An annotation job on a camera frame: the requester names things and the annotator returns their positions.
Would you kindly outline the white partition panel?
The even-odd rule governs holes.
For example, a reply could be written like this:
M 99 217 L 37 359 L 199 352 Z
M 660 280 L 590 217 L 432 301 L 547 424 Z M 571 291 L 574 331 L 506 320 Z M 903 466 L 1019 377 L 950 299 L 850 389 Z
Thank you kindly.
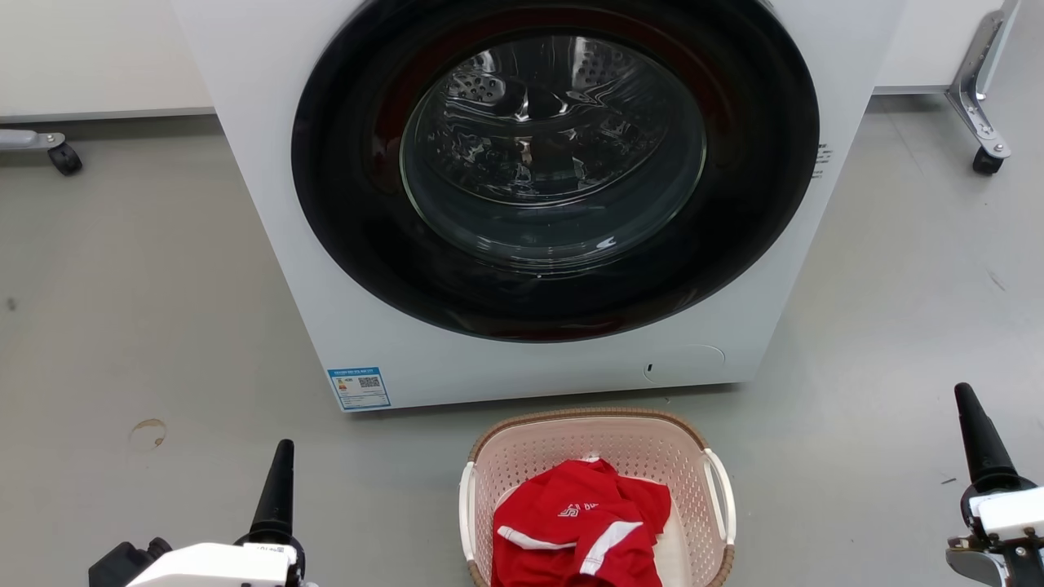
M 892 36 L 873 94 L 942 93 L 954 78 L 982 16 L 1000 4 L 1002 0 L 909 0 Z
M 170 0 L 0 0 L 0 123 L 213 111 Z

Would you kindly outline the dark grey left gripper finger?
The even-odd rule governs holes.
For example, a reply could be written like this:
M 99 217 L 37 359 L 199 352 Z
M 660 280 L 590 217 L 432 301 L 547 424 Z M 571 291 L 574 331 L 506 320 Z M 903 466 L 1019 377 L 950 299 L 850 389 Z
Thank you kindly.
M 250 531 L 237 545 L 275 544 L 291 547 L 296 566 L 306 567 L 302 544 L 294 537 L 294 442 L 281 439 L 272 454 L 272 464 L 263 486 Z

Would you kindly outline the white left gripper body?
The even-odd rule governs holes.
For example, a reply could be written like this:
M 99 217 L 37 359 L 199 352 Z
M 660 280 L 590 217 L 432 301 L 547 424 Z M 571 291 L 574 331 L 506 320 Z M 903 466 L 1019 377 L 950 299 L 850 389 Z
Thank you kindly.
M 193 544 L 163 554 L 126 587 L 301 587 L 301 556 L 287 544 Z

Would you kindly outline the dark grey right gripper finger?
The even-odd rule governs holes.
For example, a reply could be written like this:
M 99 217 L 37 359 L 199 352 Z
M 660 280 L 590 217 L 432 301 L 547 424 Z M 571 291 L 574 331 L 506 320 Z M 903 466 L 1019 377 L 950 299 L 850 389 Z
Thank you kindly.
M 988 495 L 1034 489 L 1037 485 L 1015 470 L 1006 446 L 974 389 L 959 382 L 954 388 L 954 396 L 968 465 L 968 493 Z

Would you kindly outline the round black glass washer door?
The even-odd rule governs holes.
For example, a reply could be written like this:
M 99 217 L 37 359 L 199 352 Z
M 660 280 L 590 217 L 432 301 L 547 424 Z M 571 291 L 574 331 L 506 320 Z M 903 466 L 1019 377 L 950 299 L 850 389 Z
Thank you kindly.
M 487 339 L 607 337 L 794 218 L 812 64 L 760 0 L 366 0 L 291 127 L 303 215 L 362 289 Z

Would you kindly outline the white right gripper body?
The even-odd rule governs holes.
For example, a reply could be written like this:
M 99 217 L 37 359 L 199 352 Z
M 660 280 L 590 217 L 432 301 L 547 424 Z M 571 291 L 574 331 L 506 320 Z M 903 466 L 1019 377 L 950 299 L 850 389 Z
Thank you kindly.
M 948 540 L 952 571 L 984 587 L 1044 587 L 1044 487 L 978 495 L 960 511 L 969 535 Z

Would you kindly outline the grey horizontal stand leg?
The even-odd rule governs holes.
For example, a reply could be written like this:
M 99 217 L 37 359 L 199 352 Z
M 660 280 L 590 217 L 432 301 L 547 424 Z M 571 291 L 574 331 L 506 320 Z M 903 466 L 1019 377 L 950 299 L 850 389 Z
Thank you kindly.
M 33 130 L 0 130 L 0 152 L 50 150 L 66 142 L 62 133 L 38 133 Z

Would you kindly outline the red white-striped garment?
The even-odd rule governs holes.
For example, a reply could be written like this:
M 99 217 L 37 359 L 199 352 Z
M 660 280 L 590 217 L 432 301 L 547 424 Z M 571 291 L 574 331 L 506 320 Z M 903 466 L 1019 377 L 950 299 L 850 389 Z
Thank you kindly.
M 493 511 L 489 586 L 663 587 L 655 546 L 672 510 L 664 484 L 563 461 Z

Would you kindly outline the blue energy label sticker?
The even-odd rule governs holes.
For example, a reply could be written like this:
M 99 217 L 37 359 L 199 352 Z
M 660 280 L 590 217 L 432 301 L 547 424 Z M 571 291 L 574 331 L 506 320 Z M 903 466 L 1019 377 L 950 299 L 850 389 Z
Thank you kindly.
M 327 375 L 343 413 L 392 408 L 392 399 L 379 368 L 328 370 Z

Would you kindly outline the pink perforated laundry basket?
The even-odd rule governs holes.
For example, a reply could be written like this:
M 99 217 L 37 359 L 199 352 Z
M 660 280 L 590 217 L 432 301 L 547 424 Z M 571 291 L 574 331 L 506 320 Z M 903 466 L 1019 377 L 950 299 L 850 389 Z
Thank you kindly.
M 477 439 L 458 485 L 460 544 L 474 587 L 492 584 L 496 506 L 520 484 L 582 457 L 603 457 L 624 476 L 669 490 L 672 513 L 655 546 L 664 587 L 726 587 L 737 521 L 723 463 L 682 417 L 642 408 L 532 413 Z

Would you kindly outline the white front-load washing machine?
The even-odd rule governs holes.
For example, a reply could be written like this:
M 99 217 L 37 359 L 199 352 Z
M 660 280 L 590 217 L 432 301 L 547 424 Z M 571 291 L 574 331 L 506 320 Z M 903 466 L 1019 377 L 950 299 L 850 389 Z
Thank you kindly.
M 753 379 L 907 3 L 760 0 L 797 38 L 818 95 L 813 177 L 794 218 L 749 271 L 678 315 L 600 338 L 519 342 L 470 337 L 398 311 L 337 265 L 303 215 L 290 160 L 299 98 L 321 52 L 365 1 L 172 3 L 329 386 L 328 370 L 379 368 L 389 409 L 670 389 L 645 378 L 645 361 L 695 343 L 723 352 L 716 384 Z

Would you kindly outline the silver angled stand bracket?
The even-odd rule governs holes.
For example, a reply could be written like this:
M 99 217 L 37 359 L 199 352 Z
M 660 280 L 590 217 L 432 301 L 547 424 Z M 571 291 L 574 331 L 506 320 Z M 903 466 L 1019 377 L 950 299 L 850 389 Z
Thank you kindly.
M 1020 3 L 1021 0 L 1002 0 L 997 10 L 982 16 L 954 78 L 944 91 L 944 97 L 978 141 L 978 148 L 987 148 L 995 157 L 1004 157 L 1004 162 L 1011 156 L 1011 148 L 1002 134 L 989 121 L 984 112 L 984 96 L 995 64 L 1002 54 L 1009 25 Z

